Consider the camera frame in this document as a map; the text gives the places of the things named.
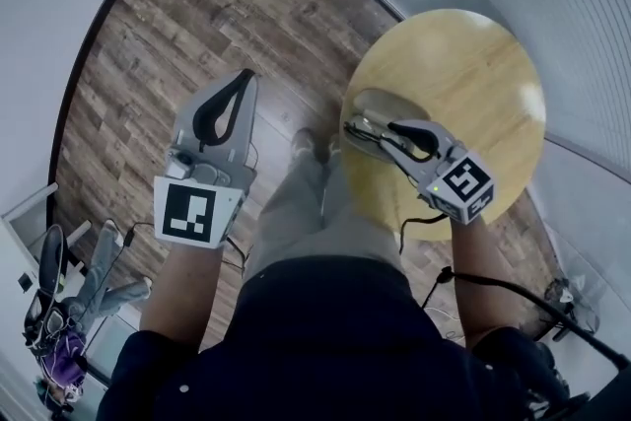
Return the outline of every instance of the dark navy shirt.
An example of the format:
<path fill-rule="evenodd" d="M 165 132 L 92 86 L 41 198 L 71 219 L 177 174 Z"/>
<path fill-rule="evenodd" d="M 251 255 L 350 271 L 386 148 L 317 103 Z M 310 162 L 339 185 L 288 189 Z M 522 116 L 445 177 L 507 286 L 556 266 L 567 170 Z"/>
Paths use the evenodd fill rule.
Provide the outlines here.
<path fill-rule="evenodd" d="M 471 353 L 442 338 L 396 269 L 318 256 L 245 283 L 224 341 L 200 354 L 131 335 L 98 419 L 521 420 L 529 388 L 564 394 L 518 330 Z"/>

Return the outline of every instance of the gray pants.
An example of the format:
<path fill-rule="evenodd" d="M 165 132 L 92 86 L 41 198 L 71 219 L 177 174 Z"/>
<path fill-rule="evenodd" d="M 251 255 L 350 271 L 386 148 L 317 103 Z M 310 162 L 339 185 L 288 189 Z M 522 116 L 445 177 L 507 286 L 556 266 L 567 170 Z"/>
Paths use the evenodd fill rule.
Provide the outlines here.
<path fill-rule="evenodd" d="M 355 212 L 339 152 L 323 166 L 305 151 L 260 213 L 244 281 L 277 261 L 329 254 L 401 270 L 393 232 Z"/>
<path fill-rule="evenodd" d="M 79 294 L 62 301 L 77 329 L 84 335 L 98 317 L 115 315 L 124 304 L 144 300 L 150 293 L 144 281 L 107 290 L 109 268 L 120 252 L 116 237 L 117 233 L 113 229 L 103 227 Z"/>

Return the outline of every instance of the wooden floor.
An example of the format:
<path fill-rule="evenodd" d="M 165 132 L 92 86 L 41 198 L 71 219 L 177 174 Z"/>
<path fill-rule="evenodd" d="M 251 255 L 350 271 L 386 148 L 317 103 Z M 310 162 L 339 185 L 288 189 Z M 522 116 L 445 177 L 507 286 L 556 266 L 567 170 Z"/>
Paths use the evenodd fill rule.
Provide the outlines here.
<path fill-rule="evenodd" d="M 55 221 L 66 230 L 95 224 L 74 252 L 90 262 L 107 218 L 123 231 L 153 220 L 152 181 L 163 172 L 175 112 L 214 77 L 244 67 L 270 78 L 253 132 L 258 178 L 231 233 L 248 250 L 258 213 L 286 171 L 292 135 L 310 126 L 325 138 L 337 128 L 355 67 L 394 24 L 375 0 L 117 0 L 83 70 L 59 158 Z M 542 293 L 558 267 L 528 197 L 492 230 L 514 279 Z M 155 278 L 166 254 L 151 229 L 139 228 L 113 284 Z M 226 258 L 239 262 L 233 251 Z M 410 242 L 403 262 L 423 299 L 450 263 L 449 244 Z M 238 269 L 224 265 L 205 345 L 222 338 L 241 286 Z M 430 305 L 455 316 L 453 286 L 440 287 Z M 459 338 L 457 321 L 430 316 Z M 540 326 L 536 311 L 525 306 L 521 316 L 528 331 Z"/>

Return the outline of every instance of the shoe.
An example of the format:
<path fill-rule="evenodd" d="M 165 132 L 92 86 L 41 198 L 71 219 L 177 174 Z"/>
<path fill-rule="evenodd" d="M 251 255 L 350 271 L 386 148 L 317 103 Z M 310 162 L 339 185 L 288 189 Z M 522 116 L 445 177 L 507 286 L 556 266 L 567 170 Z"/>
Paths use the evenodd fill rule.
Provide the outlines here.
<path fill-rule="evenodd" d="M 339 147 L 339 134 L 334 133 L 331 135 L 331 140 L 328 141 L 328 158 L 329 160 L 333 157 L 333 155 L 337 155 L 340 152 Z"/>
<path fill-rule="evenodd" d="M 103 224 L 103 228 L 112 230 L 116 234 L 116 239 L 114 239 L 114 242 L 118 247 L 122 247 L 125 237 L 122 236 L 122 233 L 120 232 L 118 227 L 116 227 L 116 224 L 113 222 L 113 220 L 105 221 Z"/>
<path fill-rule="evenodd" d="M 149 277 L 147 277 L 146 275 L 142 276 L 142 280 L 147 285 L 147 290 L 149 291 L 149 294 L 145 298 L 145 299 L 148 299 L 149 295 L 151 295 L 151 287 L 154 285 L 154 282 L 151 279 L 149 279 Z"/>
<path fill-rule="evenodd" d="M 292 160 L 296 160 L 303 153 L 316 155 L 316 139 L 308 128 L 301 128 L 292 139 Z"/>

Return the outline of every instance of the black cable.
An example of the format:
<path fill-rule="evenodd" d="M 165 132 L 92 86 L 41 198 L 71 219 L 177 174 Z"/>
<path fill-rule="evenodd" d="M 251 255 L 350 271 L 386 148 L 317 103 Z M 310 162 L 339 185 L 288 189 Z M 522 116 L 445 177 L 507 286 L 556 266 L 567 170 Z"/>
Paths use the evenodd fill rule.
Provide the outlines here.
<path fill-rule="evenodd" d="M 425 310 L 425 308 L 427 307 L 427 303 L 432 298 L 432 295 L 434 295 L 434 291 L 436 290 L 437 286 L 438 286 L 438 279 L 436 281 L 434 281 L 434 286 L 432 286 L 432 289 L 430 290 L 430 293 L 428 294 L 428 296 L 425 297 L 425 302 L 423 302 L 423 305 L 421 306 L 421 309 Z"/>
<path fill-rule="evenodd" d="M 444 220 L 446 218 L 447 218 L 447 214 L 439 214 L 438 216 L 435 216 L 434 218 L 427 218 L 427 219 L 424 219 L 424 218 L 408 218 L 408 219 L 406 219 L 403 222 L 403 224 L 401 225 L 401 232 L 400 232 L 401 243 L 400 243 L 400 245 L 398 247 L 398 254 L 399 254 L 399 256 L 403 252 L 403 246 L 405 244 L 405 237 L 404 237 L 405 226 L 408 223 L 422 223 L 424 225 L 432 225 L 432 224 L 438 223 L 439 221 L 442 221 L 442 220 Z"/>
<path fill-rule="evenodd" d="M 256 160 L 254 160 L 254 167 L 252 167 L 252 170 L 255 171 L 256 170 L 256 166 L 258 165 L 258 150 L 256 149 L 256 146 L 254 146 L 251 142 L 249 143 L 249 145 L 254 150 L 254 153 L 256 153 Z"/>
<path fill-rule="evenodd" d="M 245 255 L 245 253 L 242 251 L 242 249 L 237 246 L 237 243 L 235 243 L 235 241 L 233 241 L 230 237 L 227 237 L 228 240 L 228 244 L 230 244 L 230 246 L 233 247 L 233 249 L 239 254 L 239 256 L 241 257 L 241 264 L 242 266 L 239 267 L 238 265 L 234 264 L 232 261 L 226 261 L 223 260 L 225 263 L 228 263 L 229 265 L 232 265 L 238 269 L 241 270 L 241 275 L 242 277 L 244 276 L 244 272 L 245 272 L 245 262 L 247 261 L 247 256 Z"/>
<path fill-rule="evenodd" d="M 425 162 L 429 162 L 434 157 L 441 158 L 439 153 L 428 153 L 428 155 L 426 157 L 418 158 L 416 155 L 414 155 L 413 153 L 410 153 L 407 149 L 405 149 L 404 147 L 402 147 L 401 145 L 399 145 L 398 143 L 394 142 L 392 139 L 390 139 L 388 137 L 382 137 L 380 140 L 384 141 L 384 142 L 387 142 L 394 149 L 397 149 L 398 151 L 403 153 L 403 155 L 405 155 L 407 158 L 409 158 L 410 160 L 413 160 L 414 162 L 416 162 L 418 164 L 424 164 Z"/>
<path fill-rule="evenodd" d="M 471 274 L 456 274 L 452 272 L 451 267 L 445 267 L 443 271 L 439 274 L 436 279 L 436 284 L 444 284 L 451 281 L 453 278 L 460 279 L 462 281 L 467 281 L 474 284 L 480 284 L 482 286 L 499 286 L 501 288 L 505 288 L 509 291 L 517 293 L 521 295 L 527 300 L 530 300 L 536 306 L 544 309 L 551 316 L 554 316 L 560 322 L 562 322 L 567 328 L 571 329 L 574 333 L 576 333 L 579 337 L 585 340 L 588 344 L 590 344 L 597 352 L 599 352 L 602 356 L 604 356 L 607 360 L 609 360 L 618 371 L 622 371 L 626 369 L 631 362 L 629 359 L 620 354 L 609 346 L 607 346 L 602 341 L 598 340 L 594 336 L 592 336 L 588 331 L 583 330 L 580 326 L 578 326 L 575 322 L 573 322 L 569 317 L 561 313 L 559 310 L 552 307 L 547 302 L 541 300 L 537 297 L 533 292 L 527 290 L 523 286 L 519 284 L 511 283 L 509 281 L 502 281 L 500 279 L 493 279 L 490 277 L 483 277 L 480 275 L 471 275 Z"/>
<path fill-rule="evenodd" d="M 377 145 L 379 145 L 380 141 L 382 140 L 379 135 L 361 130 L 348 121 L 344 122 L 344 131 L 362 141 L 374 142 Z"/>

